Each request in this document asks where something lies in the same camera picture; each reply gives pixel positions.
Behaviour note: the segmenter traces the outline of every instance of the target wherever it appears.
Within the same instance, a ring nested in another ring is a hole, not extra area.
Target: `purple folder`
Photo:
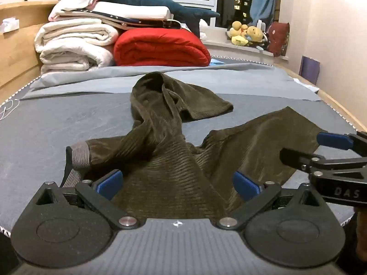
[[[300,73],[304,79],[316,85],[317,78],[320,73],[320,62],[315,59],[307,58],[302,56],[302,60],[300,62]]]

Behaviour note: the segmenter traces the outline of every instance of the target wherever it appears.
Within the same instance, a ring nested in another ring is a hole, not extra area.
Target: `gray bed sheet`
[[[24,98],[85,92],[130,93],[137,80],[152,71],[164,72],[216,94],[320,100],[318,95],[297,84],[284,70],[253,63],[213,67],[127,66],[85,72],[52,72],[34,82]]]
[[[290,106],[319,127],[336,133],[354,129],[322,101],[280,97],[219,94],[234,105],[234,111],[211,119],[186,123],[186,140],[200,145],[212,129],[234,127],[263,114]],[[19,107],[0,122],[0,226],[12,230],[17,218],[45,181],[60,185],[64,175],[65,148],[91,138],[125,135],[132,127],[129,93],[90,93],[22,100]],[[320,147],[327,158],[351,158],[352,151]],[[285,187],[307,182],[303,172]],[[342,223],[353,210],[331,205]]]

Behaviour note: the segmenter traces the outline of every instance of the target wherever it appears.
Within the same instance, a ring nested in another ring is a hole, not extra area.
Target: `wooden bed frame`
[[[19,19],[20,29],[0,34],[0,104],[40,75],[41,62],[34,50],[34,38],[57,2],[20,2],[0,5],[0,22],[8,17]],[[307,80],[284,69],[293,78],[310,84]],[[319,90],[320,98],[350,122],[357,130],[367,131],[357,117],[350,113],[326,92]]]

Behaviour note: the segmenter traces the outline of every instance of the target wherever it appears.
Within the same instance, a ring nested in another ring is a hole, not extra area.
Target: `blue gripper pad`
[[[233,174],[233,187],[246,202],[261,193],[261,184],[250,180],[240,172]]]
[[[96,192],[110,201],[122,189],[122,172],[115,169],[95,184]]]
[[[353,148],[353,140],[348,135],[339,135],[337,133],[320,132],[317,142],[321,146],[349,150]]]

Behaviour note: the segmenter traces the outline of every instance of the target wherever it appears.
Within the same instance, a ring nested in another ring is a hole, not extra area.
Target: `stuffed toy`
[[[241,22],[235,21],[232,26],[227,29],[227,36],[231,39],[234,36],[242,36],[242,33],[247,29],[247,25],[242,25]]]
[[[180,23],[185,23],[187,27],[200,38],[200,19],[209,19],[211,17],[220,17],[215,11],[205,8],[185,7],[172,0],[99,0],[101,2],[111,2],[135,6],[166,6],[173,14],[174,19]]]
[[[234,45],[239,45],[240,47],[244,47],[248,44],[248,40],[243,38],[241,35],[233,36],[231,41]]]
[[[255,47],[259,50],[264,50],[263,46],[267,42],[267,36],[257,27],[248,27],[243,33],[244,38],[248,40],[249,47]]]

